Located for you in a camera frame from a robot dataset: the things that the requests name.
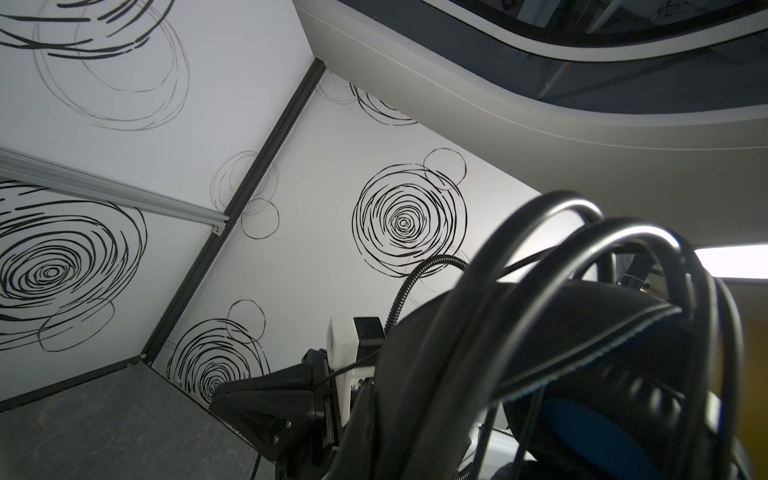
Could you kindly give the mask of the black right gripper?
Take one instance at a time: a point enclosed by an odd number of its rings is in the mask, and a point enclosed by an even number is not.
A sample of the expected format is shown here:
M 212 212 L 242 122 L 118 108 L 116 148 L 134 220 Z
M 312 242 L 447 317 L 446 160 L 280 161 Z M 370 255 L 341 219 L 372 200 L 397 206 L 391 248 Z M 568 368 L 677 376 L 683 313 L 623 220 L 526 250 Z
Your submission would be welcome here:
M 219 385 L 209 410 L 255 447 L 285 445 L 310 427 L 300 479 L 323 479 L 327 473 L 330 480 L 372 479 L 377 446 L 374 386 L 366 383 L 359 390 L 341 439 L 328 353 L 312 349 L 304 360 L 310 365 Z

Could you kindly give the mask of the black blue headphones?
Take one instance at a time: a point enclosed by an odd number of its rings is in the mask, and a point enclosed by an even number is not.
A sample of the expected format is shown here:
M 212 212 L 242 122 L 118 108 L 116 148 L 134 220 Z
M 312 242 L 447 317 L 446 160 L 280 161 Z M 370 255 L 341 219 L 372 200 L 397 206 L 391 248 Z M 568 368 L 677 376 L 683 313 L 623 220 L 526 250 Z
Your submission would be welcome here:
M 735 301 L 681 236 L 573 192 L 525 204 L 379 357 L 369 473 L 447 479 L 502 404 L 510 476 L 741 479 Z

